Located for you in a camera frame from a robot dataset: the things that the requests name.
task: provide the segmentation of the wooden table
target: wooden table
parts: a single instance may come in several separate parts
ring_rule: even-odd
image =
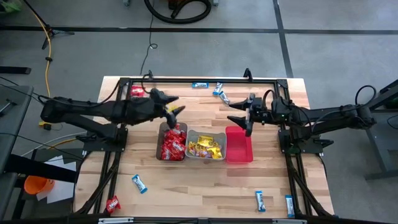
[[[104,77],[99,100],[106,98],[120,77]],[[309,107],[304,80],[287,79],[290,97],[298,106]],[[145,84],[149,89],[152,84]],[[244,116],[226,106],[209,89],[192,89],[190,83],[158,83],[158,89],[179,96],[173,105],[185,105],[177,117],[188,129],[220,133],[235,124],[227,115]],[[243,101],[249,93],[263,96],[271,89],[265,84],[224,84],[223,90],[231,102]],[[107,123],[103,118],[96,121]],[[277,126],[254,125],[252,147],[254,160],[248,164],[227,164],[225,161],[204,162],[186,158],[183,162],[158,161],[155,158],[159,124],[155,119],[128,126],[129,137],[119,166],[115,195],[121,209],[113,215],[132,217],[224,217],[224,218],[284,218],[287,217],[285,195],[290,194],[285,157],[280,153]],[[103,152],[94,152],[84,162],[76,186],[75,210],[81,208],[98,185]],[[325,210],[333,213],[323,166],[315,155],[303,154],[303,164],[309,189]],[[139,174],[148,191],[140,194],[131,177]],[[256,211],[255,191],[262,190],[267,212]],[[104,209],[105,189],[101,210]],[[300,208],[304,211],[301,191]]]

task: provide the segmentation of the concrete floor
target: concrete floor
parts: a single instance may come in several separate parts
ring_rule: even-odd
[[[129,8],[120,1],[30,0],[53,26],[149,27],[150,14],[141,0]],[[391,0],[280,0],[286,29],[398,29],[398,2]],[[156,8],[169,14],[167,3]],[[191,3],[181,16],[202,9]],[[0,23],[37,26],[28,8],[0,17]],[[176,27],[155,19],[154,27]],[[200,28],[275,29],[272,0],[220,0],[209,17],[187,26]],[[96,100],[105,75],[138,75],[148,33],[78,32],[53,40],[49,82],[53,96]],[[378,90],[398,76],[396,35],[286,36],[295,78],[304,78],[312,108],[353,103],[366,84]],[[47,50],[42,32],[1,31],[0,65],[32,68],[30,75],[2,75],[46,94],[44,70]],[[249,67],[255,77],[285,78],[278,34],[153,33],[159,45],[151,50],[144,71],[154,75],[240,77]],[[366,101],[370,92],[360,98]],[[64,124],[61,131],[36,127],[41,106],[32,101],[20,134],[37,141],[81,130]],[[398,179],[366,182],[364,175],[379,170],[364,131],[341,130],[324,135],[335,143],[325,150],[328,183],[335,213],[344,218],[398,222]],[[79,146],[78,143],[68,147]],[[18,140],[15,154],[35,144]]]

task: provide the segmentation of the orange bucket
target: orange bucket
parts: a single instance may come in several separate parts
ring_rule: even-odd
[[[51,191],[53,187],[54,180],[37,176],[28,176],[24,184],[26,193],[31,195],[35,195],[43,191]]]

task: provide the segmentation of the red plastic bin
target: red plastic bin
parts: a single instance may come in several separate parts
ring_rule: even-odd
[[[251,137],[244,135],[244,130],[238,126],[225,128],[226,134],[226,162],[242,164],[253,161]]]

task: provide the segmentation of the white paper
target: white paper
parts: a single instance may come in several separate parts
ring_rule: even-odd
[[[76,162],[62,164],[65,169],[76,171]],[[73,186],[75,183],[56,180],[54,188],[47,195],[47,203],[58,202],[73,197]]]
[[[62,156],[57,156],[52,159],[49,159],[49,162],[44,162],[44,163],[49,164],[49,165],[54,165],[54,166],[62,166],[63,159],[62,159]],[[43,198],[47,197],[47,195],[49,193],[50,193],[49,191],[39,192],[38,194],[36,194],[37,200],[42,200]]]
[[[63,163],[63,157],[57,156],[45,162],[46,164],[62,167],[65,169],[76,171],[76,162],[71,162],[68,164]],[[58,202],[60,200],[65,200],[67,198],[73,197],[73,186],[75,184],[71,182],[65,182],[60,180],[55,180],[54,187],[49,192],[41,192],[36,195],[37,200],[42,200],[47,197],[47,203]]]

